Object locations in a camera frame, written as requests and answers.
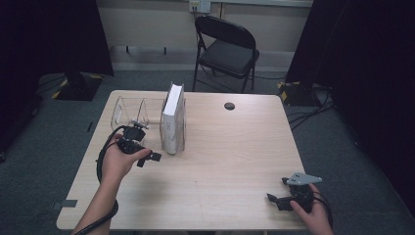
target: fingers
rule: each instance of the fingers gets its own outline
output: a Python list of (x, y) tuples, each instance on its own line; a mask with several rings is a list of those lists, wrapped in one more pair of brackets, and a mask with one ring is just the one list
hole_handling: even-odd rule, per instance
[(302, 220), (305, 220), (308, 213), (305, 212), (305, 210), (296, 202), (296, 201), (290, 201), (290, 205), (293, 208), (294, 212), (296, 212)]
[(320, 193), (320, 191), (318, 191), (317, 187), (314, 186), (314, 184), (308, 184), (311, 188), (311, 191), (313, 191), (314, 193)]
[(119, 138), (121, 138), (122, 137), (122, 134), (120, 134), (120, 133), (116, 133), (114, 136), (113, 136), (113, 139), (111, 140), (111, 142), (115, 142), (115, 141), (117, 141)]
[(146, 158), (146, 156), (148, 156), (152, 151), (150, 149), (142, 149), (140, 151), (138, 151), (137, 153), (134, 153), (133, 155), (131, 155), (131, 159), (135, 162), (135, 161), (139, 161), (143, 158)]

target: black curtain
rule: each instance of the black curtain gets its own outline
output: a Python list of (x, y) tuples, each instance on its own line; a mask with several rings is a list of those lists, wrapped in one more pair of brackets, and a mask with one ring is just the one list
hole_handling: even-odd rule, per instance
[(67, 70), (114, 75), (95, 0), (0, 1), (1, 142), (39, 78)]
[(348, 0), (321, 32), (333, 2), (314, 1), (288, 78), (333, 88), (359, 146), (415, 215), (415, 2)]

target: black cable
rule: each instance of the black cable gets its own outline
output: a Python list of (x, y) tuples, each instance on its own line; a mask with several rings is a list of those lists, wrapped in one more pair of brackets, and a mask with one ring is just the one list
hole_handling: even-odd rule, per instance
[(255, 78), (259, 78), (259, 79), (264, 79), (264, 80), (282, 80), (285, 79), (285, 76), (281, 76), (281, 77), (264, 77), (264, 76), (258, 76), (256, 75)]
[(64, 80), (65, 80), (65, 76), (64, 76), (64, 75), (63, 75), (63, 76), (59, 76), (59, 77), (56, 77), (56, 78), (54, 78), (54, 79), (52, 79), (52, 80), (50, 80), (50, 81), (46, 81), (46, 82), (44, 82), (44, 83), (40, 84), (40, 85), (39, 85), (39, 87), (41, 87), (41, 86), (43, 86), (43, 85), (46, 85), (47, 83), (50, 83), (50, 82), (55, 81), (55, 80), (57, 80), (57, 79), (61, 79), (61, 80), (60, 80), (59, 82), (57, 82), (56, 84), (54, 84), (53, 86), (49, 87), (49, 88), (45, 88), (45, 89), (44, 89), (44, 90), (42, 90), (42, 91), (37, 91), (37, 92), (36, 92), (36, 94), (42, 94), (42, 93), (45, 93), (45, 92), (47, 92), (47, 91), (50, 91), (50, 90), (52, 90), (52, 89), (56, 88), (57, 86), (59, 86), (60, 84), (62, 84), (62, 82), (64, 82)]
[(329, 201), (327, 201), (326, 197), (324, 197), (321, 193), (317, 193), (317, 192), (314, 192), (314, 193), (318, 194), (321, 197), (321, 199), (314, 197), (314, 200), (320, 202), (324, 206), (324, 209), (326, 210), (326, 213), (327, 213), (327, 218), (329, 220), (330, 227), (333, 230), (333, 214), (332, 214), (332, 209), (330, 207)]
[[(127, 126), (125, 126), (125, 125), (117, 127), (113, 131), (113, 133), (111, 133), (111, 135), (108, 137), (107, 141), (104, 144), (103, 149), (100, 152), (100, 155), (99, 155), (98, 160), (97, 160), (97, 177), (98, 177), (98, 181), (100, 183), (101, 183), (101, 179), (102, 179), (102, 166), (103, 166), (103, 162), (104, 162), (104, 156), (107, 153), (107, 150), (115, 143), (114, 142), (114, 143), (110, 144), (110, 142), (120, 129), (126, 128), (126, 127)], [(106, 221), (108, 221), (109, 219), (114, 217), (117, 212), (118, 212), (118, 201), (115, 199), (113, 208), (111, 209), (111, 211), (107, 215), (105, 215), (104, 217), (102, 217), (102, 218), (96, 220), (95, 222), (89, 224), (88, 226), (82, 228), (77, 233), (75, 233), (75, 235), (84, 235), (84, 234), (90, 233), (92, 230), (96, 229), (97, 227), (101, 226), (103, 223), (105, 223)]]
[(330, 96), (330, 92), (327, 92), (327, 95), (326, 95), (326, 98), (324, 99), (324, 102), (323, 102), (323, 104), (321, 105), (321, 107), (319, 107), (319, 108), (317, 108), (317, 109), (315, 109), (314, 111), (312, 111), (312, 112), (310, 112), (310, 113), (295, 113), (295, 114), (292, 114), (292, 115), (298, 115), (298, 114), (303, 114), (302, 116), (300, 116), (300, 117), (296, 117), (296, 118), (294, 118), (294, 119), (292, 119), (292, 120), (290, 120), (289, 121), (289, 124), (291, 124), (291, 123), (293, 123), (293, 122), (295, 122), (295, 121), (297, 121), (297, 120), (300, 120), (301, 119), (301, 121), (298, 123), (298, 124), (296, 124), (294, 127), (292, 127), (291, 128), (291, 130), (293, 131), (294, 129), (296, 129), (300, 124), (302, 124), (303, 122), (305, 122), (306, 120), (308, 120), (309, 118), (311, 118), (311, 117), (313, 117), (313, 116), (315, 116), (316, 114), (321, 114), (321, 113), (324, 113), (324, 112), (326, 112), (326, 111), (328, 111), (328, 110), (330, 110), (330, 109), (332, 109), (333, 107), (334, 107), (334, 105), (332, 104), (333, 102), (328, 102), (328, 99), (329, 99), (329, 96)]
[(295, 116), (295, 115), (309, 115), (310, 112), (297, 112), (297, 113), (292, 113), (292, 114), (287, 114), (288, 116)]
[(65, 77), (65, 76), (64, 75), (61, 75), (61, 76), (54, 77), (54, 78), (52, 78), (52, 79), (50, 79), (48, 81), (45, 81), (43, 83), (40, 83), (39, 86), (44, 86), (44, 85), (46, 85), (48, 83), (51, 83), (51, 82), (56, 81), (56, 80), (58, 80), (60, 78), (63, 78), (63, 77)]

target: black chair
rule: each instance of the black chair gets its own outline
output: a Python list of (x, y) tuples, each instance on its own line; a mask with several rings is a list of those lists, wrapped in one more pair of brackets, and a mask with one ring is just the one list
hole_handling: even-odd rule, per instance
[[(259, 51), (256, 50), (253, 35), (240, 25), (211, 16), (196, 18), (195, 27), (199, 42), (192, 91), (195, 91), (196, 81), (209, 85), (197, 79), (199, 65), (210, 68), (213, 74), (220, 71), (243, 79), (241, 93), (244, 93), (248, 79), (252, 81), (251, 89), (254, 89), (255, 62), (259, 57)], [(208, 47), (204, 41), (206, 36), (214, 39)]]

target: chair seat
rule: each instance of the chair seat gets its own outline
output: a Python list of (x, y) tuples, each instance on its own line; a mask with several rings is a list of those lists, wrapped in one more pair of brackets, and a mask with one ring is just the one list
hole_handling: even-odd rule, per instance
[[(254, 59), (259, 57), (255, 50)], [(253, 49), (215, 40), (200, 57), (202, 66), (243, 78), (253, 67)]]

